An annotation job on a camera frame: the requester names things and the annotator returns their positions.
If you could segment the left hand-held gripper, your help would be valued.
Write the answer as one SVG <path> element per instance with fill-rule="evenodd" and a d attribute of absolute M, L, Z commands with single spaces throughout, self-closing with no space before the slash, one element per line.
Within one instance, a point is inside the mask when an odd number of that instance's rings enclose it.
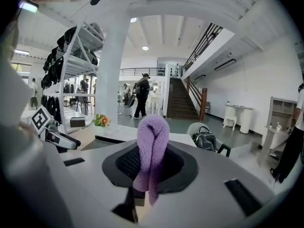
<path fill-rule="evenodd" d="M 36 130 L 39 139 L 43 142 L 54 144 L 58 152 L 60 147 L 67 150 L 76 150 L 81 145 L 79 140 L 61 132 L 59 132 L 59 144 L 55 142 L 58 137 L 54 134 L 58 133 L 59 123 L 43 105 L 31 116 L 31 124 Z"/>

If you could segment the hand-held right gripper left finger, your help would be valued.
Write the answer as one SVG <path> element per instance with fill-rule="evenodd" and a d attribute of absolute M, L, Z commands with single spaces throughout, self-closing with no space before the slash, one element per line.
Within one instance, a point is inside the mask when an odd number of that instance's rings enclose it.
<path fill-rule="evenodd" d="M 102 170 L 107 156 L 134 142 L 66 153 L 58 153 L 54 145 L 45 143 L 51 177 L 74 228 L 138 228 L 112 212 L 125 200 L 127 189 L 113 185 Z"/>

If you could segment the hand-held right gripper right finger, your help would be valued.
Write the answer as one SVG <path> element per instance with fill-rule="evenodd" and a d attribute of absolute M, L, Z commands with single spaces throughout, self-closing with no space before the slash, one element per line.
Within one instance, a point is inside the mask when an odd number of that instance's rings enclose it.
<path fill-rule="evenodd" d="M 186 145 L 173 146 L 192 155 L 199 167 L 196 179 L 183 191 L 159 195 L 153 206 L 137 207 L 144 228 L 223 228 L 245 219 L 225 182 L 238 179 L 259 201 L 267 204 L 274 192 L 230 158 Z"/>

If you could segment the black tray box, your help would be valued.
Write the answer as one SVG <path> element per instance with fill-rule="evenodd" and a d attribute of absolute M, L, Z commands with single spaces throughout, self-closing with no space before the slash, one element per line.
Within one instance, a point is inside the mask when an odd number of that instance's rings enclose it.
<path fill-rule="evenodd" d="M 125 141 L 118 140 L 118 139 L 112 139 L 112 138 L 107 138 L 107 137 L 102 137 L 102 136 L 95 136 L 95 139 L 92 140 L 88 145 L 83 147 L 80 151 L 87 151 L 87 150 L 92 150 L 92 149 L 98 149 L 98 148 L 103 148 L 115 144 L 120 144 L 124 143 Z"/>

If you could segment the purple cloth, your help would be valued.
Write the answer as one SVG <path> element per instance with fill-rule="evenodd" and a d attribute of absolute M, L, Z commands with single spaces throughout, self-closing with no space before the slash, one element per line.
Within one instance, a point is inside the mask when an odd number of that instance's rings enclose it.
<path fill-rule="evenodd" d="M 147 116 L 138 125 L 140 170 L 133 181 L 133 187 L 149 193 L 150 205 L 154 205 L 158 198 L 157 184 L 161 178 L 169 133 L 168 123 L 159 115 Z"/>

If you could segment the person's left forearm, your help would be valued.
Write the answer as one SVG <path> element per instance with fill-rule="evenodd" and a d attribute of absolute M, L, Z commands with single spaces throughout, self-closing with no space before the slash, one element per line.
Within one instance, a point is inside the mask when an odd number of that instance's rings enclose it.
<path fill-rule="evenodd" d="M 19 129 L 23 132 L 26 133 L 29 136 L 35 136 L 38 137 L 38 133 L 36 132 L 35 128 L 27 123 L 24 122 L 19 122 Z"/>

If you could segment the potted orange flowers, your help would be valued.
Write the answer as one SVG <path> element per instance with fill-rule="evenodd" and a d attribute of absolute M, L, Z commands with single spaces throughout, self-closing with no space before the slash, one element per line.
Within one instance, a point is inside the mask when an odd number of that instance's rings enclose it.
<path fill-rule="evenodd" d="M 95 126 L 99 126 L 99 127 L 107 127 L 110 125 L 110 118 L 103 115 L 103 114 L 97 114 L 95 116 L 95 119 L 92 120 L 92 122 L 94 123 Z"/>

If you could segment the black handbag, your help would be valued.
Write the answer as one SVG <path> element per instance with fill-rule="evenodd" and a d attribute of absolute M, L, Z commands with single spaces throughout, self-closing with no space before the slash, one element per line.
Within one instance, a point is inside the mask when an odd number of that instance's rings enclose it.
<path fill-rule="evenodd" d="M 198 148 L 216 152 L 216 137 L 209 128 L 201 126 L 196 133 L 193 134 L 192 140 Z"/>

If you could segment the person's cream knit top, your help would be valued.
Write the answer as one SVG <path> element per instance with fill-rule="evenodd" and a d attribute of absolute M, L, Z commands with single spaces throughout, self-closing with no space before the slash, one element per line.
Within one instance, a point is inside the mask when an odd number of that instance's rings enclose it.
<path fill-rule="evenodd" d="M 0 125 L 17 128 L 31 96 L 31 89 L 12 67 L 18 38 L 18 15 L 15 13 L 0 35 Z"/>

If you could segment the grey chair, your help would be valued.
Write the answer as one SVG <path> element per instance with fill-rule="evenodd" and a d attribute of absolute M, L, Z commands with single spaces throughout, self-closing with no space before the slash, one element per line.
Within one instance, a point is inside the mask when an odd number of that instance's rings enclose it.
<path fill-rule="evenodd" d="M 190 137 L 192 138 L 193 134 L 196 133 L 201 126 L 207 127 L 201 122 L 192 123 L 187 130 L 187 134 L 190 135 Z M 229 157 L 231 153 L 231 148 L 216 138 L 216 152 L 222 153 L 224 150 L 226 151 L 226 157 Z"/>

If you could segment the white ornate side table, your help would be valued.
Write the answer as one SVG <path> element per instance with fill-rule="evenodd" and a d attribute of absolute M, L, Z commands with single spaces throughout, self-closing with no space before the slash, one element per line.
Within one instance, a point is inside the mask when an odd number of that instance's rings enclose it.
<path fill-rule="evenodd" d="M 150 84 L 153 88 L 148 94 L 146 102 L 146 110 L 150 110 L 152 114 L 161 115 L 163 108 L 164 89 L 163 82 L 153 80 Z"/>

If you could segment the grey desk with shelf unit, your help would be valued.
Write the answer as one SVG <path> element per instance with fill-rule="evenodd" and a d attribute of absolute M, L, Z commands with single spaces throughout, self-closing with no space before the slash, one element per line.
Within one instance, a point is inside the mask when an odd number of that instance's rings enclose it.
<path fill-rule="evenodd" d="M 295 110 L 297 102 L 282 98 L 270 98 L 268 120 L 266 123 L 266 136 L 257 163 L 264 166 L 266 159 L 271 152 L 283 150 L 283 146 L 289 137 L 292 128 L 296 123 Z M 276 126 L 282 126 L 281 131 L 276 130 Z"/>

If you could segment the white ornate dressing table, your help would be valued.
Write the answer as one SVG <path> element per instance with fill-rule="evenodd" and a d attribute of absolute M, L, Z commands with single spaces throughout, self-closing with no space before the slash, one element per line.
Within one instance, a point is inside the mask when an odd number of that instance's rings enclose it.
<path fill-rule="evenodd" d="M 234 104 L 226 104 L 225 107 L 223 128 L 227 126 L 232 127 L 232 131 L 234 131 L 239 121 L 240 132 L 242 134 L 248 134 L 254 108 Z"/>

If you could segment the dark wooden staircase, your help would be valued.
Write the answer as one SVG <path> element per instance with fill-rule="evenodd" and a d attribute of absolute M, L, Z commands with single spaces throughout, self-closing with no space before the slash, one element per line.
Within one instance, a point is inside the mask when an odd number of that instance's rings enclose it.
<path fill-rule="evenodd" d="M 187 77 L 171 78 L 169 84 L 167 118 L 203 121 L 206 114 L 207 88 L 201 91 Z"/>

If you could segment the black balcony railing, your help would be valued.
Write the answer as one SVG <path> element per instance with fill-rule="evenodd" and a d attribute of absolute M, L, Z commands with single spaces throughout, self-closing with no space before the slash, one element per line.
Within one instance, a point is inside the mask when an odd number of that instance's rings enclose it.
<path fill-rule="evenodd" d="M 122 68 L 119 76 L 142 76 L 148 74 L 151 76 L 165 76 L 164 67 L 147 67 L 147 68 Z"/>

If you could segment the long ceiling tube light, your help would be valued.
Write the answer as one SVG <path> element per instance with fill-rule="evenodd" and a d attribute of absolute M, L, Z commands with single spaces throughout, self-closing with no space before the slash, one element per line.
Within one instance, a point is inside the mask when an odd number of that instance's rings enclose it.
<path fill-rule="evenodd" d="M 29 1 L 29 0 L 22 0 L 19 2 L 19 8 L 24 9 L 33 13 L 36 13 L 38 11 L 39 5 Z"/>

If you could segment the black linear pendant lamp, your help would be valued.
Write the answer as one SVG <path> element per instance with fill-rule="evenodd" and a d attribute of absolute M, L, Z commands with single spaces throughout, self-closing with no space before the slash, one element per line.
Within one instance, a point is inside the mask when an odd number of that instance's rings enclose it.
<path fill-rule="evenodd" d="M 222 70 L 222 69 L 224 69 L 224 68 L 226 68 L 226 67 L 228 67 L 228 66 L 230 66 L 230 65 L 232 65 L 236 62 L 237 62 L 237 60 L 232 58 L 232 59 L 228 60 L 227 62 L 217 66 L 216 68 L 214 68 L 214 71 L 216 71 L 216 72 L 220 71 L 220 70 Z"/>

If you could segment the black stair railing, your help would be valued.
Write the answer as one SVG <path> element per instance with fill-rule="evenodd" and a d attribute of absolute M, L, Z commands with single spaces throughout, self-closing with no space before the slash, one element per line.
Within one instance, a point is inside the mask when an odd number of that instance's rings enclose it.
<path fill-rule="evenodd" d="M 190 57 L 187 59 L 186 63 L 181 69 L 181 76 L 183 76 L 186 71 L 195 63 L 195 61 L 200 57 L 200 55 L 206 50 L 206 48 L 212 43 L 212 41 L 217 37 L 217 35 L 222 31 L 222 27 L 219 25 L 210 23 L 207 27 L 205 33 L 199 40 L 198 44 L 194 48 Z"/>

